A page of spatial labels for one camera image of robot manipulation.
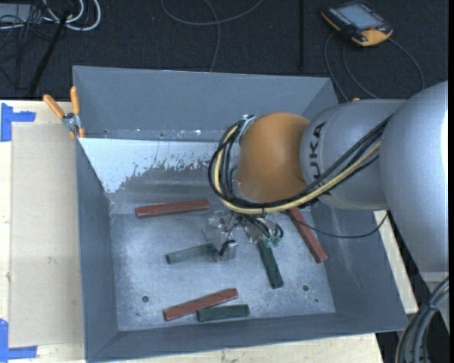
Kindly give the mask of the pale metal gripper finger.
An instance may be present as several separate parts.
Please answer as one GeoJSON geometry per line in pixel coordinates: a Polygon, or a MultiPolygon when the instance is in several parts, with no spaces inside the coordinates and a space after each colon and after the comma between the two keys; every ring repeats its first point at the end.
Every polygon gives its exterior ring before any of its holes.
{"type": "Polygon", "coordinates": [[[221,260],[233,260],[237,248],[238,243],[236,240],[227,240],[221,247],[221,260]]]}
{"type": "Polygon", "coordinates": [[[207,218],[203,228],[204,239],[207,243],[223,244],[227,234],[224,230],[225,219],[221,216],[210,216],[207,218]]]}

